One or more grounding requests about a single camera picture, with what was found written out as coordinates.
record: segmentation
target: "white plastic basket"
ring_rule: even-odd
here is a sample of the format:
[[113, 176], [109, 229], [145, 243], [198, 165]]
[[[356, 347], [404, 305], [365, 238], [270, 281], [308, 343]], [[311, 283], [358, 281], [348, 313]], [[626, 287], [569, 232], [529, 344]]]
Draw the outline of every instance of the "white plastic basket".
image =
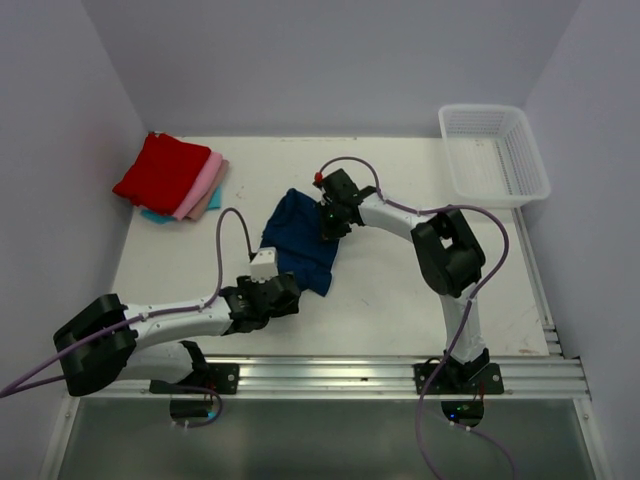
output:
[[549, 196], [549, 179], [522, 110], [457, 104], [445, 105], [438, 116], [461, 201], [515, 208]]

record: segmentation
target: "dark blue towel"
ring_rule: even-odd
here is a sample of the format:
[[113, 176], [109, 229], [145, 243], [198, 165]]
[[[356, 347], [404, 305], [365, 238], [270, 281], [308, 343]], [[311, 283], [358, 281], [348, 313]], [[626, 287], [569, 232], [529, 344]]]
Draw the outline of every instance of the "dark blue towel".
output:
[[331, 285], [338, 240], [322, 240], [315, 203], [290, 189], [267, 222], [260, 247], [276, 247], [278, 271], [293, 272], [301, 291], [309, 288], [324, 297]]

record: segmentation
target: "white wall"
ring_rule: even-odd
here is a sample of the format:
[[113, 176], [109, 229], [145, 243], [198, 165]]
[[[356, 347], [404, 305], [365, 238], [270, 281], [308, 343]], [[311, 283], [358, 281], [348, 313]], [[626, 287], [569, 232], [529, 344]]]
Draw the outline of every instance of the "white wall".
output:
[[[130, 216], [110, 188], [144, 131], [78, 1], [0, 2], [0, 70], [4, 386], [109, 291]], [[62, 391], [0, 401], [0, 478], [36, 477]]]
[[526, 112], [552, 193], [527, 209], [560, 339], [620, 478], [640, 468], [640, 3], [583, 0]]
[[145, 125], [438, 135], [452, 102], [523, 105], [579, 0], [84, 0]]

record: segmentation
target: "stack of folded cloths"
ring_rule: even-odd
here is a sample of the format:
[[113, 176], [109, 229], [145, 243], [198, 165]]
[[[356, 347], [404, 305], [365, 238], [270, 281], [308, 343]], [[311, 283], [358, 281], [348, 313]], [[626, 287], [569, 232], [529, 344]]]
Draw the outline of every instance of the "stack of folded cloths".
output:
[[208, 147], [150, 133], [113, 193], [145, 207], [142, 215], [156, 223], [198, 220], [220, 208], [220, 184], [228, 168], [229, 162]]

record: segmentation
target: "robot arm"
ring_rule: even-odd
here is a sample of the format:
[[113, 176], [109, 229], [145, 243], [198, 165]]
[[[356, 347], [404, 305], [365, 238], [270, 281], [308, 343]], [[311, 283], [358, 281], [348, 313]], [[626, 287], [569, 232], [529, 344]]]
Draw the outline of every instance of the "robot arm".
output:
[[[485, 263], [484, 253], [460, 210], [425, 215], [405, 212], [385, 203], [374, 187], [358, 189], [342, 169], [316, 177], [314, 185], [323, 194], [317, 207], [327, 239], [345, 236], [351, 231], [350, 225], [356, 224], [381, 228], [413, 244], [424, 280], [440, 296], [449, 348]], [[451, 357], [460, 381], [468, 380], [489, 363], [477, 302]]]
[[293, 274], [278, 274], [275, 265], [272, 249], [258, 251], [250, 265], [252, 275], [238, 277], [235, 287], [221, 289], [211, 304], [199, 298], [125, 306], [116, 294], [99, 297], [56, 332], [53, 339], [58, 352], [104, 328], [141, 320], [61, 358], [69, 394], [89, 395], [116, 380], [152, 380], [152, 393], [165, 393], [154, 392], [153, 381], [208, 385], [212, 372], [202, 352], [195, 342], [183, 340], [248, 333], [264, 328], [271, 318], [298, 313], [300, 290]]

